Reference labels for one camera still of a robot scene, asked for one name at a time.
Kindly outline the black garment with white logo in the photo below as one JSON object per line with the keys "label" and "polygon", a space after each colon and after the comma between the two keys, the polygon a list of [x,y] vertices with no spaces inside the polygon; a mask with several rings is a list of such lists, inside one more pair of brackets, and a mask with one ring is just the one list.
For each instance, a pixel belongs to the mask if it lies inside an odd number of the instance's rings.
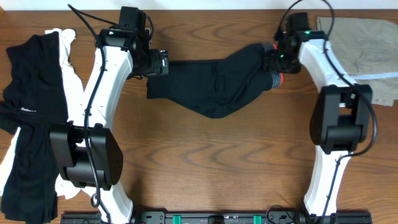
{"label": "black garment with white logo", "polygon": [[6,50],[12,81],[3,91],[1,129],[18,135],[1,200],[9,220],[47,223],[57,217],[59,171],[49,131],[68,118],[59,50],[58,32]]}

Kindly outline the folded khaki trousers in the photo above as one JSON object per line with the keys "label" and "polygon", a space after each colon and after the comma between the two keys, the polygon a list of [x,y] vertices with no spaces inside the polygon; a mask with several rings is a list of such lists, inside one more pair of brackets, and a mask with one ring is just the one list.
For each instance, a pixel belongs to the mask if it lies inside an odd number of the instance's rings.
{"label": "folded khaki trousers", "polygon": [[348,75],[371,86],[372,103],[392,106],[397,101],[397,24],[337,17],[330,42]]}

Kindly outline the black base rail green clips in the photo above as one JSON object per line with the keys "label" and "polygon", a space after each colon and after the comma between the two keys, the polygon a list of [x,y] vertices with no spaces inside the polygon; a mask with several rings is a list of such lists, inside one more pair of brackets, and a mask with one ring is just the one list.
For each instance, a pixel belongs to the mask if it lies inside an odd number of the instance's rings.
{"label": "black base rail green clips", "polygon": [[[98,213],[66,213],[61,217],[61,224],[106,223]],[[304,224],[317,223],[320,217],[304,215],[293,210],[271,210],[266,213],[169,213],[169,212],[134,212],[129,222],[133,224]],[[369,212],[339,212],[326,216],[320,223],[372,224]]]}

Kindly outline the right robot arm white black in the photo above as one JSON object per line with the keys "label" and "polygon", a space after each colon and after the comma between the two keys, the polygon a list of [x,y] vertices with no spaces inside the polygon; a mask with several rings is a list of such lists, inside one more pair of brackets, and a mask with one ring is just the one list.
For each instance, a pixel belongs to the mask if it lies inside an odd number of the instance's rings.
{"label": "right robot arm white black", "polygon": [[312,179],[300,212],[267,212],[269,223],[372,223],[369,212],[339,212],[338,191],[345,167],[366,139],[373,91],[360,85],[344,70],[334,55],[329,32],[312,30],[305,12],[286,12],[274,35],[277,47],[266,53],[264,69],[298,73],[305,67],[319,95],[310,119],[310,137],[315,145]]}

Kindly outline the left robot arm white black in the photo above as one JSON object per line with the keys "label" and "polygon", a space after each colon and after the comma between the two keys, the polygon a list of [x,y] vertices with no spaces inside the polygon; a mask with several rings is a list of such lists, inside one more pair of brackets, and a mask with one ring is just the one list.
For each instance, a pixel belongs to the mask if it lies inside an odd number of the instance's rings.
{"label": "left robot arm white black", "polygon": [[132,200],[120,177],[123,152],[113,133],[121,90],[130,78],[159,77],[169,73],[169,55],[151,49],[151,18],[136,7],[123,6],[119,21],[94,33],[95,63],[81,97],[64,124],[50,131],[60,176],[90,196],[97,213],[66,213],[62,223],[139,223]]}

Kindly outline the black leggings grey red waistband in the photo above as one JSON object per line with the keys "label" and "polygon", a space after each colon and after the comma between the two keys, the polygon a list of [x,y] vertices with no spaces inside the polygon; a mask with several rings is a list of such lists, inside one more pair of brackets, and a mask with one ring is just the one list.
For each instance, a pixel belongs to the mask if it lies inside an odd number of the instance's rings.
{"label": "black leggings grey red waistband", "polygon": [[165,98],[207,118],[224,118],[283,84],[283,73],[264,68],[275,49],[273,44],[250,44],[224,59],[172,61],[168,75],[148,78],[147,98]]}

